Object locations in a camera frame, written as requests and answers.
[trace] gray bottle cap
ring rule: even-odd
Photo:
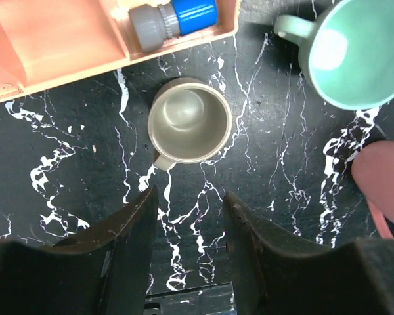
[[[141,5],[131,9],[129,15],[145,53],[159,49],[166,39],[180,35],[178,18],[171,3],[157,8]]]

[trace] mug handle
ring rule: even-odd
[[[369,200],[366,199],[369,206],[369,211],[374,220],[376,229],[382,238],[394,238],[393,233],[388,227],[387,221],[383,213]]]
[[[279,16],[274,23],[274,32],[298,46],[308,39],[315,27],[315,23],[292,15]]]
[[[166,157],[162,156],[158,151],[155,151],[155,162],[153,165],[156,166],[158,169],[162,171],[167,171],[177,164],[176,162],[167,159]]]

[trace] plastic bottle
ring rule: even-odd
[[[172,0],[166,5],[141,5],[129,11],[142,51],[162,47],[167,39],[185,36],[217,22],[215,0]]]

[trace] pink cup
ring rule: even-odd
[[[378,141],[361,150],[351,172],[380,236],[394,238],[385,221],[387,217],[394,223],[394,142]]]

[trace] black marble surface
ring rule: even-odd
[[[332,1],[245,0],[235,37],[0,104],[0,238],[52,244],[160,191],[149,294],[230,281],[225,190],[293,233],[335,247],[377,235],[349,174],[356,153],[394,140],[394,100],[343,111],[307,85],[283,13],[313,19]],[[212,160],[152,166],[146,120],[170,79],[200,79],[230,102],[234,127]]]

